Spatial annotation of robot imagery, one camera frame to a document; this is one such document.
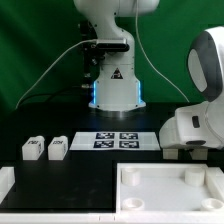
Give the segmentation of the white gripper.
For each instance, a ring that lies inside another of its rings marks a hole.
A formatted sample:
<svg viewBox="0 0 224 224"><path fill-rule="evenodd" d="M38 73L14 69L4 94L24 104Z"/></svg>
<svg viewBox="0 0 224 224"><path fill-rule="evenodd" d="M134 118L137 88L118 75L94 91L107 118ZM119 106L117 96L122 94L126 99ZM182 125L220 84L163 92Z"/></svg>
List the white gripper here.
<svg viewBox="0 0 224 224"><path fill-rule="evenodd" d="M224 111L211 110L205 101L175 110L159 131L163 149L224 148Z"/></svg>

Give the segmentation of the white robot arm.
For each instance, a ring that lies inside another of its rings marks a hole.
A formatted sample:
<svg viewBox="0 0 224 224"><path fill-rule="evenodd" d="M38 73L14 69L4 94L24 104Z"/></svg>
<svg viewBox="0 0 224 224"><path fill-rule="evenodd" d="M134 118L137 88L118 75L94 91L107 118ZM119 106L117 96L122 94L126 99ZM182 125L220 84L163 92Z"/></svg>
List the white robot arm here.
<svg viewBox="0 0 224 224"><path fill-rule="evenodd" d="M117 17L154 11L160 0L73 0L93 26L93 49L103 55L90 107L128 112L145 106L134 74L135 42L119 28ZM178 108L159 132L162 148L224 148L224 27L203 31L192 43L187 66L206 101Z"/></svg>

